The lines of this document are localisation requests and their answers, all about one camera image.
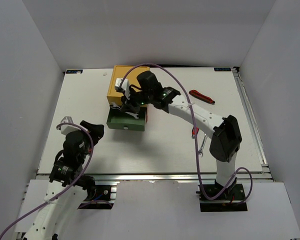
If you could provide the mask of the silver wrench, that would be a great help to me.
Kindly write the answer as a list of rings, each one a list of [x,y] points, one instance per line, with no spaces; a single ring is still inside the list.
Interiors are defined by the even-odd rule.
[[[199,148],[199,150],[198,150],[198,154],[199,154],[201,157],[203,156],[203,150],[204,150],[204,147],[205,147],[207,138],[208,138],[208,136],[207,136],[206,134],[204,134],[202,143],[201,143],[200,148]]]
[[[135,119],[140,118],[138,113],[133,113],[133,112],[129,112],[129,111],[126,111],[126,110],[122,110],[122,107],[117,105],[115,102],[111,102],[109,104],[109,106],[110,106],[111,109],[118,110],[120,113],[130,115],[130,116],[134,117]]]

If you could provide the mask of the yellow top drawer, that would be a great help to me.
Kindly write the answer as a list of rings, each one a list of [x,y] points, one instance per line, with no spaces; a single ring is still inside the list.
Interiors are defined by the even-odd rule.
[[[128,100],[123,94],[119,94],[119,95],[108,94],[106,96],[106,98],[108,100],[109,105],[116,104],[119,107],[121,107],[125,103],[125,101],[122,101],[122,100],[126,100],[127,103],[131,104],[134,107],[141,107],[141,108],[147,108],[148,107],[147,104],[141,104],[141,102],[138,102],[138,101]]]

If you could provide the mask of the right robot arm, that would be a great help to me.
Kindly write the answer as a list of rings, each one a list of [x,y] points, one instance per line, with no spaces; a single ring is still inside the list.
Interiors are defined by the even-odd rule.
[[[162,87],[156,76],[147,70],[137,76],[139,86],[127,79],[117,78],[115,90],[123,94],[120,110],[138,117],[143,105],[179,117],[203,131],[210,138],[209,152],[216,160],[216,195],[226,200],[234,193],[235,159],[242,142],[238,120],[229,115],[222,117],[189,103],[185,95],[173,87]]]

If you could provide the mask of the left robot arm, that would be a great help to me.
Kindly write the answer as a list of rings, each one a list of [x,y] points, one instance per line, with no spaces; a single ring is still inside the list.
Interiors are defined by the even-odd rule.
[[[79,125],[62,122],[57,126],[65,140],[55,156],[43,204],[23,239],[61,239],[82,202],[94,199],[97,192],[95,180],[84,172],[95,145],[104,136],[104,128],[102,124],[84,120]]]

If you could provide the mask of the yellow drawer cabinet shell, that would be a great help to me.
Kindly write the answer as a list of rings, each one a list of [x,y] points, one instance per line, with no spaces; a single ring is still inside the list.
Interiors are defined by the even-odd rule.
[[[107,92],[107,100],[110,106],[113,106],[113,104],[116,104],[117,106],[122,105],[121,97],[124,96],[123,93],[118,92],[116,90],[117,87],[120,86],[122,78],[126,75],[126,73],[132,69],[133,67],[130,65],[115,65],[112,71],[112,76]],[[124,83],[122,84],[122,88],[125,87],[126,83],[129,82],[131,85],[135,85],[138,88],[140,88],[140,84],[137,81],[137,76],[143,72],[149,71],[150,68],[148,66],[140,66],[138,68],[135,68],[132,70],[127,77],[124,80]]]

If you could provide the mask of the red utility knife top right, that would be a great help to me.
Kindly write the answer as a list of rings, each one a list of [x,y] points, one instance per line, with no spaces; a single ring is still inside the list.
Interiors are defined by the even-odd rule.
[[[214,104],[216,103],[212,98],[210,98],[210,97],[208,97],[208,96],[206,96],[206,95],[200,93],[199,91],[197,91],[197,90],[195,90],[195,89],[190,90],[188,93],[189,93],[192,97],[194,97],[194,98],[196,98],[196,99],[198,99],[198,100],[201,100],[201,101],[203,101],[203,102],[205,102],[205,103],[208,103],[208,104],[210,104],[210,105],[214,105]]]

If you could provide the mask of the red utility knife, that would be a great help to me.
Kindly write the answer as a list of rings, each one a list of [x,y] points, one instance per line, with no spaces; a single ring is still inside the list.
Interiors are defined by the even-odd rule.
[[[210,98],[210,97],[208,97],[208,96],[206,96],[206,95],[200,93],[199,91],[197,91],[197,90],[195,90],[195,89],[190,90],[188,93],[189,93],[192,97],[194,97],[194,98],[196,98],[196,99],[198,99],[198,100],[201,100],[201,101],[203,101],[203,102],[205,102],[205,103],[208,103],[208,104],[210,104],[210,105],[214,105],[214,104],[216,103],[212,98]]]
[[[199,128],[193,127],[191,131],[191,138],[194,139],[198,135],[198,132],[199,132]]]

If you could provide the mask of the red utility knife centre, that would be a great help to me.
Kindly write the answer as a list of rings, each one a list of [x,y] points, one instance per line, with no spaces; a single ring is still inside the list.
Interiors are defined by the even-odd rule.
[[[194,139],[198,135],[198,132],[199,132],[199,128],[193,127],[191,131],[191,138]]]

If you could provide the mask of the left blue table sticker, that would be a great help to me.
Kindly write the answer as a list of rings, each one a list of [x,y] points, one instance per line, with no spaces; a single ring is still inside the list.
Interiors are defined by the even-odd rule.
[[[82,74],[82,69],[68,69],[65,71],[66,74]]]

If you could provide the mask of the blue table sticker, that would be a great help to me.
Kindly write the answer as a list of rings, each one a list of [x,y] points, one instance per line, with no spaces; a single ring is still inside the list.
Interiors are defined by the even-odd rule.
[[[68,69],[65,71],[66,74],[82,74],[82,69]]]
[[[214,67],[215,72],[232,72],[230,67]]]

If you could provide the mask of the right blue table sticker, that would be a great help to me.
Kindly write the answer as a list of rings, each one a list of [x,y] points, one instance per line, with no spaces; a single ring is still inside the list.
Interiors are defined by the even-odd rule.
[[[215,72],[232,72],[230,67],[214,67]]]

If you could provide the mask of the aluminium front rail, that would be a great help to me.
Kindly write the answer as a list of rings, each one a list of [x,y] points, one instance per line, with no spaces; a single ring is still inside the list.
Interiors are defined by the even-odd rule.
[[[274,179],[270,173],[269,168],[265,167],[265,171],[251,173],[252,179],[257,182],[271,181]],[[160,180],[174,180],[174,181],[197,181],[197,174],[90,174],[96,181],[160,181]],[[239,181],[248,181],[250,179],[249,174],[245,171],[241,171],[236,175]],[[202,181],[214,181],[216,178],[215,173],[201,174]],[[35,177],[36,180],[48,180],[47,174],[38,174]]]

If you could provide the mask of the aluminium rail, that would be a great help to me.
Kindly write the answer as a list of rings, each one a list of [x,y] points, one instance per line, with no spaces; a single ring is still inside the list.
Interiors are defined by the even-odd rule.
[[[265,171],[251,173],[252,179],[257,182],[271,181],[274,179],[270,173],[269,168],[265,167]],[[90,174],[96,181],[160,181],[160,180],[174,180],[174,181],[197,181],[197,174]],[[250,179],[249,174],[245,171],[241,171],[236,175],[239,181],[248,181]],[[216,178],[215,173],[201,174],[202,181],[214,181]],[[38,174],[35,177],[36,180],[48,180],[47,174]]]
[[[242,78],[240,76],[240,68],[238,66],[233,67],[232,69],[232,74],[238,89],[238,93],[241,98],[241,102],[245,111],[245,115],[247,118],[247,122],[249,125],[249,129],[252,134],[252,139],[254,142],[254,146],[256,147],[258,159],[260,161],[260,165],[262,168],[261,172],[255,173],[254,180],[257,182],[274,182],[275,180],[273,179],[271,170],[269,168],[268,161],[265,156],[264,152],[264,146],[261,140],[260,132],[258,129],[257,121],[248,97],[248,94],[246,92],[244,83],[242,81]]]

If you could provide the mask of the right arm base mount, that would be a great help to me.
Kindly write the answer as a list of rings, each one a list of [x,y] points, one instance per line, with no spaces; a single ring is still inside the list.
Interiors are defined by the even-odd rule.
[[[224,192],[215,200],[208,200],[202,192],[196,191],[199,198],[200,211],[202,213],[221,213],[221,212],[247,212],[247,203],[243,202],[246,198],[244,187],[241,183],[236,183],[230,193]]]

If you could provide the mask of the aluminium right side rail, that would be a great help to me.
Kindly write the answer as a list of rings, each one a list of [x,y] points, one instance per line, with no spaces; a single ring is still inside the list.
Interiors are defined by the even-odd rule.
[[[232,74],[238,89],[238,93],[241,98],[241,102],[245,111],[245,115],[247,118],[247,122],[249,125],[249,129],[252,134],[252,139],[254,142],[254,146],[256,147],[258,159],[260,161],[260,165],[262,168],[261,172],[255,173],[254,180],[257,182],[274,182],[275,180],[273,179],[271,170],[269,168],[268,161],[265,156],[264,152],[264,146],[261,140],[260,132],[258,129],[257,121],[248,97],[248,94],[246,92],[244,83],[242,81],[242,78],[240,76],[240,68],[238,66],[233,67],[232,69]]]

